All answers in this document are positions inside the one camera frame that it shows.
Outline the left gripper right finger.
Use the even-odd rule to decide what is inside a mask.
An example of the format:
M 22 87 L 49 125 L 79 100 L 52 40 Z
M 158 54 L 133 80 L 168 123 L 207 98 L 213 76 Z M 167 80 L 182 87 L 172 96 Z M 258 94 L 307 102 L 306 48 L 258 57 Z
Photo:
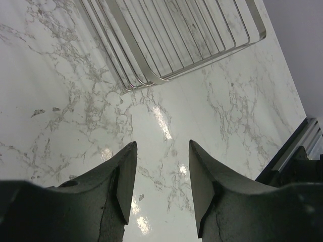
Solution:
M 189 142 L 198 237 L 203 241 L 322 241 L 322 185 L 251 180 Z

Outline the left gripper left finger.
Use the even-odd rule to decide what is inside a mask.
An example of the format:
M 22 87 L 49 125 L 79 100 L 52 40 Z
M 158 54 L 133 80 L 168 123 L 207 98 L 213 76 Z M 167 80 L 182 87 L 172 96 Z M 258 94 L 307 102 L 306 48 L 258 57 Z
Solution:
M 137 166 L 131 142 L 58 187 L 1 182 L 1 241 L 122 241 Z

